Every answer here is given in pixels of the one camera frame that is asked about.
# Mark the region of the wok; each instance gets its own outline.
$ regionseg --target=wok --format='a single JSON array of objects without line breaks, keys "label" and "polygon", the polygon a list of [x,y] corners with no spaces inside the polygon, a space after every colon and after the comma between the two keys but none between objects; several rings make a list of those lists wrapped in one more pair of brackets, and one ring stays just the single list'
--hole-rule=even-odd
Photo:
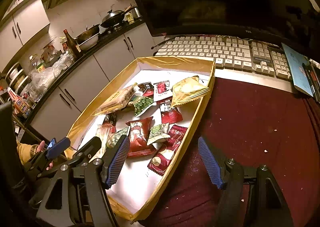
[{"label": "wok", "polygon": [[96,35],[97,33],[99,33],[99,31],[100,31],[99,24],[93,25],[90,29],[87,29],[85,32],[81,33],[80,35],[78,35],[78,37],[76,37],[77,44],[80,45],[81,43],[85,42],[87,39],[90,39],[93,35]]},{"label": "wok", "polygon": [[110,28],[120,22],[123,21],[124,19],[124,15],[128,12],[130,12],[133,9],[132,6],[130,6],[128,9],[126,9],[125,11],[121,11],[121,10],[117,10],[117,11],[112,11],[112,6],[111,6],[111,10],[108,12],[108,15],[105,16],[102,19],[102,24],[101,27],[103,28]]}]

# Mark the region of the person's hand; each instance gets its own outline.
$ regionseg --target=person's hand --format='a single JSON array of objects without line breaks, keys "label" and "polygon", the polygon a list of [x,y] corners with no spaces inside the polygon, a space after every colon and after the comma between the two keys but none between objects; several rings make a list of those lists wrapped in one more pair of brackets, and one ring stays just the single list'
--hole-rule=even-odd
[{"label": "person's hand", "polygon": [[[44,142],[44,140],[43,140],[43,141],[39,144],[39,146],[37,147],[36,152],[44,151],[44,145],[45,145],[45,142]],[[51,161],[50,164],[49,164],[49,166],[47,167],[47,170],[52,169],[52,167],[53,167],[53,162]]]}]

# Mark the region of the cardboard box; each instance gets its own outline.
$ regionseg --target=cardboard box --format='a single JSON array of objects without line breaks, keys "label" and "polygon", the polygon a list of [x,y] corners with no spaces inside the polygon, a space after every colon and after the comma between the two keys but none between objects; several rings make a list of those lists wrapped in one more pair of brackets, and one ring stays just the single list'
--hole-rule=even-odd
[{"label": "cardboard box", "polygon": [[[208,60],[183,57],[137,58],[92,100],[73,124],[67,137],[71,140],[71,146],[78,148],[82,139],[87,139],[86,141],[88,141],[92,135],[94,136],[94,127],[101,121],[98,116],[93,116],[95,110],[110,95],[136,82],[135,80],[139,81],[137,83],[150,81],[153,83],[169,79],[170,86],[172,86],[186,77],[198,74],[202,83],[210,88],[210,92],[204,97],[179,107],[184,120],[181,123],[177,123],[177,125],[188,127],[188,130],[164,176],[159,176],[147,168],[152,156],[126,160],[118,182],[106,191],[114,213],[132,222],[143,220],[151,213],[185,154],[199,125],[212,93],[215,81],[214,72],[215,65]],[[151,108],[149,110],[140,119],[153,115],[156,121],[155,125],[161,123],[161,116],[158,116],[160,112]],[[117,122],[117,130],[121,130],[124,127],[124,122],[128,118],[121,118]],[[71,148],[65,151],[68,158],[71,158],[74,152]]]}]

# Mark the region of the dark red carpet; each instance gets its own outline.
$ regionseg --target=dark red carpet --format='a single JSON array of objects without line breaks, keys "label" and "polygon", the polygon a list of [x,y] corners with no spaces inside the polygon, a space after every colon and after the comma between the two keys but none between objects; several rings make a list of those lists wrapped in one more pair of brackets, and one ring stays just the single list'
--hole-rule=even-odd
[{"label": "dark red carpet", "polygon": [[[221,191],[211,184],[198,154],[197,139],[203,135],[242,165],[267,164],[295,227],[305,226],[320,204],[320,110],[313,99],[303,97],[216,78],[193,141],[158,204],[140,223],[145,227],[210,223]],[[238,226],[243,224],[247,195],[244,186]]]}]

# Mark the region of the keyboard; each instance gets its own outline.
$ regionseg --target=keyboard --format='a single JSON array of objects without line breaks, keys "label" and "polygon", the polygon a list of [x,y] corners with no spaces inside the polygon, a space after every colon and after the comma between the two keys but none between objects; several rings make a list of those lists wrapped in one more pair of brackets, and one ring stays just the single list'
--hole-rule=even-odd
[{"label": "keyboard", "polygon": [[254,40],[236,37],[176,37],[167,41],[155,56],[211,60],[216,68],[238,70],[292,81],[283,51]]}]

